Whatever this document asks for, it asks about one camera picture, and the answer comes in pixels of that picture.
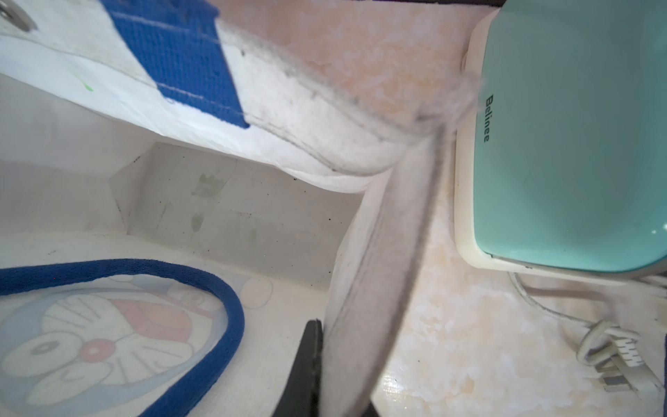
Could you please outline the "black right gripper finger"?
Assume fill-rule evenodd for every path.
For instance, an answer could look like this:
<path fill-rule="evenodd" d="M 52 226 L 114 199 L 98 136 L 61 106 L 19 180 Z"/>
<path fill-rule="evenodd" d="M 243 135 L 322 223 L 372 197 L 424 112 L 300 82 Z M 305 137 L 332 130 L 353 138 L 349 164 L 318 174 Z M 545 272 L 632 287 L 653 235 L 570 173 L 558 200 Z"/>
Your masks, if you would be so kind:
<path fill-rule="evenodd" d="M 308 321 L 285 389 L 272 417 L 319 415 L 323 328 L 320 320 Z"/>

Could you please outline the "white canvas Doraemon shopping bag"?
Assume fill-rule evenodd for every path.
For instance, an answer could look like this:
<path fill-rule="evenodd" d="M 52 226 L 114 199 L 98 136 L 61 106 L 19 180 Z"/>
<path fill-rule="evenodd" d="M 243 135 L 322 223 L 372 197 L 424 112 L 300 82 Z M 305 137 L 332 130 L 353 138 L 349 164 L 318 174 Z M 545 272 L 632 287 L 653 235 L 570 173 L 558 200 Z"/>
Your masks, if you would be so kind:
<path fill-rule="evenodd" d="M 425 258 L 459 75 L 408 123 L 210 1 L 1 4 L 1 413 L 367 416 Z"/>

